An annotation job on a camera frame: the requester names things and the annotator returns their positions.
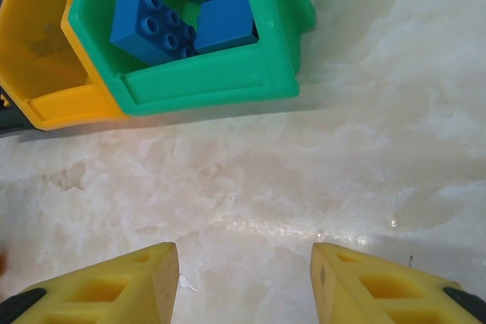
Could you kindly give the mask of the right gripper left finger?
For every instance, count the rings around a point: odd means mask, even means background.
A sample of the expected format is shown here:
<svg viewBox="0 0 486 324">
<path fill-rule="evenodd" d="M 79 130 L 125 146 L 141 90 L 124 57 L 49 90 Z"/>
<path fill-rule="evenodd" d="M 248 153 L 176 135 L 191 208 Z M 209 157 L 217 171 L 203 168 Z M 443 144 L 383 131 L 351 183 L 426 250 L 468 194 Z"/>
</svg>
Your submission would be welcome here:
<svg viewBox="0 0 486 324">
<path fill-rule="evenodd" d="M 1 303 L 3 323 L 169 323 L 179 279 L 164 242 L 36 283 Z"/>
</svg>

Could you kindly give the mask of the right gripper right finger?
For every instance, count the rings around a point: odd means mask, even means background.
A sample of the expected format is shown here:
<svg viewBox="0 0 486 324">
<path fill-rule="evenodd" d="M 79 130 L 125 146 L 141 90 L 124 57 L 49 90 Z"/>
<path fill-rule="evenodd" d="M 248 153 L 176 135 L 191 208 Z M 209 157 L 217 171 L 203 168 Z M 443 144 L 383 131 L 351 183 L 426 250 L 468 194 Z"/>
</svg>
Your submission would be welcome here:
<svg viewBox="0 0 486 324">
<path fill-rule="evenodd" d="M 329 243 L 311 251 L 320 323 L 483 323 L 485 302 L 452 281 Z"/>
</svg>

